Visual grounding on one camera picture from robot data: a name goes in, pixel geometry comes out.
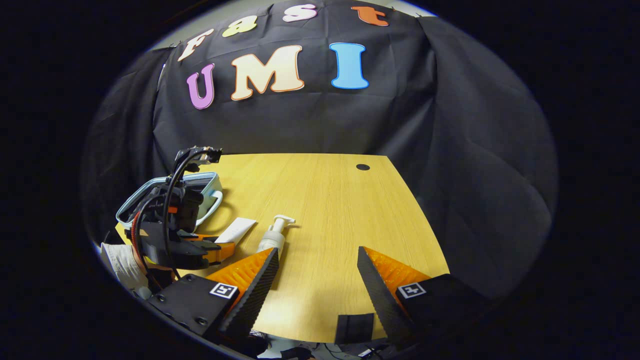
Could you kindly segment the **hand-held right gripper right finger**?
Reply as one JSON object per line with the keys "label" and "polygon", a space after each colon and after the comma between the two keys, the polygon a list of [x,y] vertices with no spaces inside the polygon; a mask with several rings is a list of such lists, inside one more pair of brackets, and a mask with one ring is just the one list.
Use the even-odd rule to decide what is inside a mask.
{"label": "hand-held right gripper right finger", "polygon": [[491,304],[451,274],[429,276],[365,246],[357,267],[375,313],[398,349],[453,335]]}

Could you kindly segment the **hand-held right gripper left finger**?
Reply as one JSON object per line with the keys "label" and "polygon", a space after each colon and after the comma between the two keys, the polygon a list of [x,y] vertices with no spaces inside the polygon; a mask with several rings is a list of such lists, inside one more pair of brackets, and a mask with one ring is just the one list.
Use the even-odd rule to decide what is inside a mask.
{"label": "hand-held right gripper left finger", "polygon": [[187,274],[147,303],[208,341],[236,341],[253,329],[279,264],[279,249],[267,248],[209,276]]}

